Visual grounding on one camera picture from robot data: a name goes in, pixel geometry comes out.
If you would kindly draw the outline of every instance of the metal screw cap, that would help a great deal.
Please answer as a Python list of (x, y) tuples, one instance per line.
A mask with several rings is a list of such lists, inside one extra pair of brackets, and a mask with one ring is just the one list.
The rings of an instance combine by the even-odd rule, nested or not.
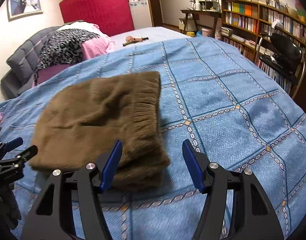
[(217, 169), (218, 168), (217, 163), (210, 163), (209, 166), (210, 166), (211, 169)]
[(95, 164), (94, 164), (94, 163), (89, 163), (89, 164), (86, 165), (86, 168), (87, 168), (88, 170), (92, 170), (92, 169), (95, 168)]
[(244, 170), (244, 173), (246, 174), (246, 175), (252, 175), (252, 171), (250, 170), (250, 169), (245, 169)]
[(59, 176), (59, 174), (61, 174), (61, 170), (54, 170), (52, 174), (54, 176)]

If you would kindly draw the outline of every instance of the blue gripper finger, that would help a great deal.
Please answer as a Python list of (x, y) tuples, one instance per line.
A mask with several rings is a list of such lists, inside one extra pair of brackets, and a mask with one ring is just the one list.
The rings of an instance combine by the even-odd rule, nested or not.
[(10, 152), (23, 144), (23, 139), (18, 137), (5, 144), (5, 152)]
[(183, 141), (182, 144), (183, 158), (191, 175), (194, 187), (200, 192), (204, 192), (205, 185), (205, 169), (209, 164), (209, 160), (204, 153), (200, 153), (194, 150), (189, 140)]
[(102, 178), (100, 184), (100, 190), (104, 192), (111, 187), (113, 177), (115, 175), (118, 163), (122, 157), (123, 144), (120, 140), (117, 140), (108, 161), (106, 162), (102, 171)]

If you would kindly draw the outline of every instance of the picture frame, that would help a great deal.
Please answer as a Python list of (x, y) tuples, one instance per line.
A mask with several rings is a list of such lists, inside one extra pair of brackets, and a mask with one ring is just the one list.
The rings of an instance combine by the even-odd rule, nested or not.
[(7, 0), (9, 21), (42, 13), (41, 0)]

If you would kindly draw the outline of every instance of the bed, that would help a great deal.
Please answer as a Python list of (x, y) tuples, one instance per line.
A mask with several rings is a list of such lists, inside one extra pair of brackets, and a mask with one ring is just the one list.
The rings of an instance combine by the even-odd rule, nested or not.
[[(188, 38), (161, 27), (112, 39), (118, 45), (127, 35), (150, 40), (71, 66), (18, 98), (0, 103), (4, 113), (0, 142), (18, 136), (24, 140), (5, 158), (30, 145), (40, 113), (63, 88), (95, 77), (156, 70), (162, 86), (161, 132), (171, 165), (160, 188), (140, 193), (111, 190), (101, 196), (114, 240), (192, 238), (205, 195), (194, 188), (181, 156), (185, 139), (226, 169), (250, 168), (270, 198), (286, 239), (306, 214), (306, 114), (229, 44)], [(17, 237), (46, 180), (28, 165), (24, 174), (14, 190), (23, 217), (13, 231)], [(228, 234), (231, 208), (229, 191), (222, 237)], [(77, 235), (83, 237), (76, 201), (73, 213)]]

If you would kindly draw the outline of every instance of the wooden side table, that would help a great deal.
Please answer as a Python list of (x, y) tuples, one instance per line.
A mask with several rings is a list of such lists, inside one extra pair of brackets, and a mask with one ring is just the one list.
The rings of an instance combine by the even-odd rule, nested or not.
[[(214, 23), (213, 23), (213, 28), (212, 28), (213, 29), (212, 37), (213, 38), (215, 37), (215, 28), (216, 28), (216, 25), (217, 25), (217, 19), (219, 17), (221, 17), (221, 12), (214, 11), (214, 10), (207, 10), (207, 11), (181, 10), (181, 12), (185, 14), (184, 33), (186, 32), (185, 30), (186, 30), (187, 19), (188, 19), (188, 14), (189, 13), (191, 13), (191, 14), (199, 14), (199, 15), (207, 15), (207, 16), (214, 17)], [(194, 15), (193, 15), (193, 20), (194, 20), (196, 29), (198, 30), (198, 24), (197, 24), (197, 21), (196, 21), (196, 17), (194, 17)]]

